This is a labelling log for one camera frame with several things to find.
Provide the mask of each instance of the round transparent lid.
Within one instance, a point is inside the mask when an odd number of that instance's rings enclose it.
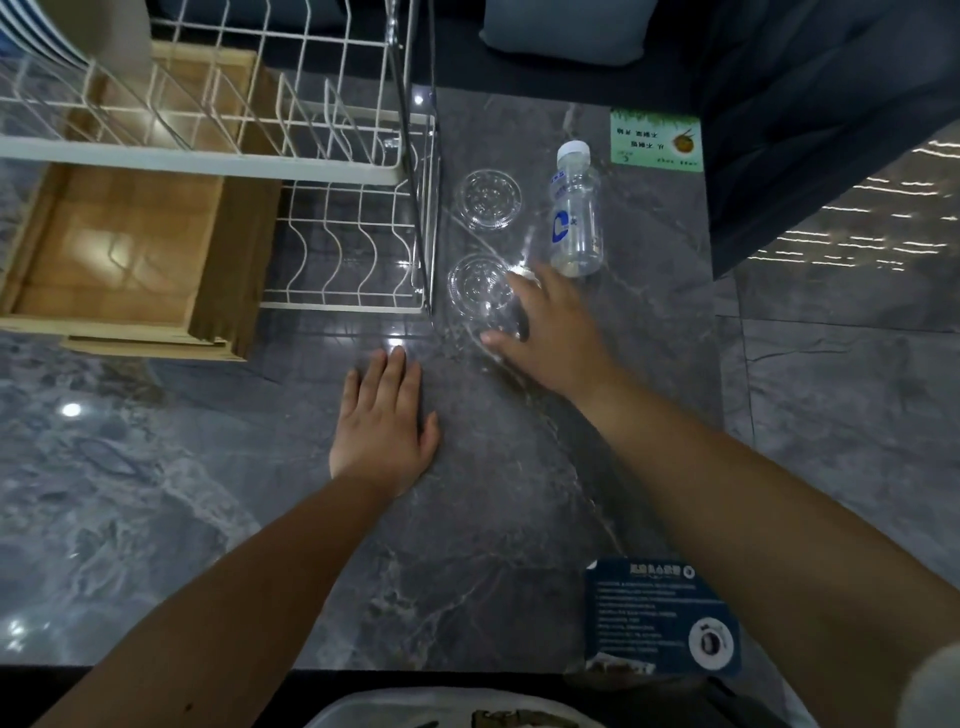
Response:
[[[495,322],[514,297],[507,282],[507,266],[499,258],[473,253],[462,258],[447,277],[450,300],[464,316]]]
[[[523,206],[520,185],[506,172],[478,169],[457,187],[456,205],[469,225],[499,230],[514,221]]]

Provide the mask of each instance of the person's left arm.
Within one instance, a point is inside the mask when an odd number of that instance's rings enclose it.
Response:
[[[156,607],[36,728],[251,725],[350,555],[433,459],[437,415],[418,435],[420,366],[404,365],[396,348],[362,383],[350,372],[333,479]]]

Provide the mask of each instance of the gray pillow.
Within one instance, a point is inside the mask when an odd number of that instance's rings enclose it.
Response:
[[[480,37],[506,53],[598,65],[643,56],[657,0],[487,0]]]
[[[302,31],[306,23],[306,6],[310,5],[310,29],[343,26],[347,17],[337,0],[271,0],[270,24],[272,30]],[[180,17],[180,6],[186,3],[183,20],[188,23],[220,25],[227,0],[158,0],[167,17]],[[230,0],[227,24],[242,28],[259,28],[267,14],[266,0]]]

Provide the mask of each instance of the plastic bottle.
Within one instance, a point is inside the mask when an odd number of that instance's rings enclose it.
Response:
[[[590,148],[574,139],[557,150],[557,174],[550,181],[553,231],[550,263],[568,278],[588,276],[603,265],[600,175],[590,166]]]

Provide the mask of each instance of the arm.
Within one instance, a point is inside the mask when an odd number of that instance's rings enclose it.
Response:
[[[674,546],[777,663],[822,728],[893,726],[924,658],[960,640],[960,593],[799,478],[641,386],[574,285],[511,276],[524,343],[484,343],[567,397],[638,476]]]
[[[333,479],[140,621],[36,728],[249,726],[293,665],[347,559],[433,459],[420,366],[403,349],[350,372]]]

